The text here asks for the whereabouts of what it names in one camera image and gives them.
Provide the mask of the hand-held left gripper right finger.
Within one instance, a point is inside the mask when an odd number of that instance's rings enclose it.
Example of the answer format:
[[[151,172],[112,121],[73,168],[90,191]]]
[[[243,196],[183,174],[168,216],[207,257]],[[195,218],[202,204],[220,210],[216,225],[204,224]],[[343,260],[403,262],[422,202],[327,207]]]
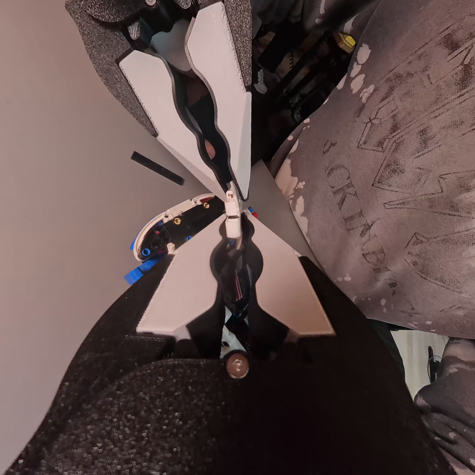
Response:
[[[253,353],[265,358],[288,340],[336,336],[301,255],[250,213],[242,228],[253,278],[247,312]]]

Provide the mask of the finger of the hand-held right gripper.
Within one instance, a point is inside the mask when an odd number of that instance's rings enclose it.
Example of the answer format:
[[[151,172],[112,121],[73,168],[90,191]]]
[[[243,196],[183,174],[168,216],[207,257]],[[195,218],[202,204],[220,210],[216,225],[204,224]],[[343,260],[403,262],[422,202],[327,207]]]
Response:
[[[157,132],[158,141],[210,192],[227,201],[228,187],[206,156],[205,140],[190,120],[180,78],[158,55],[133,50],[119,67]]]
[[[215,106],[215,125],[228,148],[228,166],[241,199],[248,200],[251,173],[251,92],[246,91],[225,6],[199,10],[185,36],[193,71]]]

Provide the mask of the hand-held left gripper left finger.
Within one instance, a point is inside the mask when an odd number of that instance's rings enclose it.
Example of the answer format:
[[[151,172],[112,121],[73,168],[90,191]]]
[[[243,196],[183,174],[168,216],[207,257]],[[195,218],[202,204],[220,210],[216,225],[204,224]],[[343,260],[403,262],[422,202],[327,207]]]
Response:
[[[220,357],[225,310],[211,256],[223,241],[224,221],[213,219],[181,246],[167,242],[168,254],[153,269],[160,280],[137,324],[139,336],[192,341],[200,357]]]

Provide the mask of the building block toy car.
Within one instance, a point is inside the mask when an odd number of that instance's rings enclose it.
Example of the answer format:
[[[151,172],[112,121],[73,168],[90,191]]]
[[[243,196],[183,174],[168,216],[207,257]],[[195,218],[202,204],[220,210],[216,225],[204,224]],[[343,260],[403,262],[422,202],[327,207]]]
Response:
[[[246,262],[246,236],[242,228],[242,216],[249,212],[230,210],[231,206],[231,201],[223,202],[212,194],[203,194],[156,216],[135,238],[131,249],[140,265],[126,276],[129,283],[138,282],[168,254],[167,242],[181,246],[213,219],[225,217],[220,228],[223,241],[211,256],[211,270],[225,310],[221,358],[229,353],[252,351],[247,312],[253,278]]]

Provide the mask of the grey desk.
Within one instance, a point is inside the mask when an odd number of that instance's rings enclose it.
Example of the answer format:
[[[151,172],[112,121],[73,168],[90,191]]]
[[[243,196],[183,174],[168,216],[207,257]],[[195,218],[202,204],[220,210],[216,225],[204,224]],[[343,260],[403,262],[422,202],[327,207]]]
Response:
[[[139,218],[202,187],[126,114],[62,5],[1,1],[1,472],[86,330],[125,289],[125,241]]]

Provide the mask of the black Lego axle rod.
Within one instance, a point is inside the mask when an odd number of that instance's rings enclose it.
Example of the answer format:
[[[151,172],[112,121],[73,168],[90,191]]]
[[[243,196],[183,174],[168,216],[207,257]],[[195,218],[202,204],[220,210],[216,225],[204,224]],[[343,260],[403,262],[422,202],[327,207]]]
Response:
[[[174,173],[171,170],[163,167],[162,165],[152,161],[151,159],[145,157],[144,155],[140,154],[137,151],[133,152],[133,154],[131,156],[131,159],[134,162],[142,165],[146,169],[149,169],[149,170],[157,173],[158,175],[166,178],[167,180],[169,180],[169,181],[171,181],[171,182],[173,182],[173,183],[175,183],[179,186],[184,185],[185,180],[180,175],[177,175],[176,173]]]

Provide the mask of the grey printed sweatshirt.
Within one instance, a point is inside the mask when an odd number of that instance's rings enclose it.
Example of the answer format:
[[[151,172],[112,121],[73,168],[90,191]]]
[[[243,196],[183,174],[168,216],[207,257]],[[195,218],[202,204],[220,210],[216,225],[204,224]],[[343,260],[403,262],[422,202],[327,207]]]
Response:
[[[474,474],[474,1],[281,4],[356,50],[276,182],[367,318],[449,337],[415,404],[452,471]]]

